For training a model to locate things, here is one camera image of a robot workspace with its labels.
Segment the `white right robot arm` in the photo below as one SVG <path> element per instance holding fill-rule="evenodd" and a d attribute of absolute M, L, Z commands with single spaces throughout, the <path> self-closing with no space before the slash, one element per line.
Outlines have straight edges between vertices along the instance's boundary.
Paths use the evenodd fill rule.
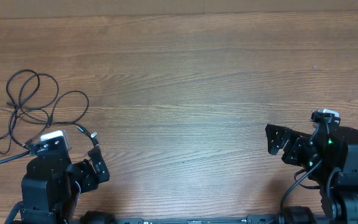
<path fill-rule="evenodd" d="M 358 223 L 358 130 L 320 122 L 313 134 L 269 124 L 268 152 L 284 151 L 282 161 L 302 168 L 285 192 L 275 223 Z M 318 184 L 323 217 L 308 207 L 287 207 L 290 192 L 309 178 Z"/>

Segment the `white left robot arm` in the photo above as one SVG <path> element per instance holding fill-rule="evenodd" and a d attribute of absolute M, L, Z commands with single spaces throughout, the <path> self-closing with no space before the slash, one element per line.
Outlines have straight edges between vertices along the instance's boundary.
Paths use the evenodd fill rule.
<path fill-rule="evenodd" d="M 75 223 L 80 194 L 96 190 L 110 179 L 99 146 L 88 151 L 89 159 L 72 163 L 63 146 L 40 149 L 27 165 L 22 179 L 22 200 L 9 212 L 11 223 Z"/>

